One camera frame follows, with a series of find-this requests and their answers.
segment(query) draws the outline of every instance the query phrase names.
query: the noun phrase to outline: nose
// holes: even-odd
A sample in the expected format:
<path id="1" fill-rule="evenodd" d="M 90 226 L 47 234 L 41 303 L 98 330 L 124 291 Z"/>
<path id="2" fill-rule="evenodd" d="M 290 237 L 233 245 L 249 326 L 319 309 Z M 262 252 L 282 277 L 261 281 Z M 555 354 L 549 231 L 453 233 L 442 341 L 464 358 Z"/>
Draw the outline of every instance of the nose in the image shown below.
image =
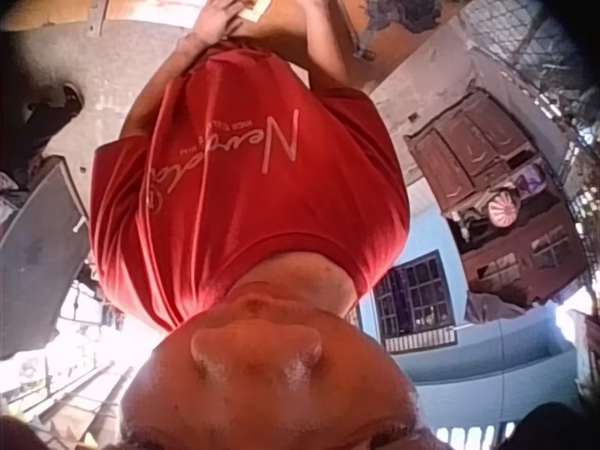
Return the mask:
<path id="1" fill-rule="evenodd" d="M 312 327 L 253 319 L 198 330 L 191 353 L 208 380 L 225 382 L 247 375 L 292 388 L 308 383 L 322 356 L 322 342 Z"/>

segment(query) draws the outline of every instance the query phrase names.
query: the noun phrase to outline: neck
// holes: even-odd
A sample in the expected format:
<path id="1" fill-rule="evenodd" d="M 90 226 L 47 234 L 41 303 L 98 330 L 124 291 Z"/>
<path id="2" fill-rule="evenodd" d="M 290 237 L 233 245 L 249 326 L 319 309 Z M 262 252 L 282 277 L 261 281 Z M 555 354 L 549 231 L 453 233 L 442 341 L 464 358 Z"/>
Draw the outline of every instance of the neck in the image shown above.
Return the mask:
<path id="1" fill-rule="evenodd" d="M 230 289 L 228 299 L 245 293 L 304 302 L 345 316 L 356 302 L 350 276 L 317 253 L 289 252 L 258 263 Z"/>

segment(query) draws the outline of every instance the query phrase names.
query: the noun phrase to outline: red t-shirt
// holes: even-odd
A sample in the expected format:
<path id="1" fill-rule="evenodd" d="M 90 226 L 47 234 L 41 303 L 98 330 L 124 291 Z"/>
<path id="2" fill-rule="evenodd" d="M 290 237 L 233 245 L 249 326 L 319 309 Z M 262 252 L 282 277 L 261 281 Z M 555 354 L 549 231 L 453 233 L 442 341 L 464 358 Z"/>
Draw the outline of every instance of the red t-shirt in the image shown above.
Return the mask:
<path id="1" fill-rule="evenodd" d="M 238 49 L 170 84 L 152 138 L 97 150 L 90 228 L 110 301 L 173 330 L 280 252 L 322 254 L 362 296 L 404 247 L 409 205 L 367 96 L 313 93 Z"/>

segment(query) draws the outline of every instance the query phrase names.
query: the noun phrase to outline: man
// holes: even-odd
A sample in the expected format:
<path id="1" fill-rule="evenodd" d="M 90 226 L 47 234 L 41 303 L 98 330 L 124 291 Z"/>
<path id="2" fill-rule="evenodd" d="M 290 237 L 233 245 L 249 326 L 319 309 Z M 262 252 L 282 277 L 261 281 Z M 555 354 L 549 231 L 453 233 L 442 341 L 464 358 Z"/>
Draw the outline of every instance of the man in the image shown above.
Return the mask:
<path id="1" fill-rule="evenodd" d="M 441 445 L 396 363 L 341 319 L 402 250 L 409 205 L 380 116 L 347 86 L 334 5 L 298 2 L 310 89 L 221 43 L 243 6 L 212 0 L 97 150 L 101 285 L 171 332 L 123 397 L 120 448 Z"/>

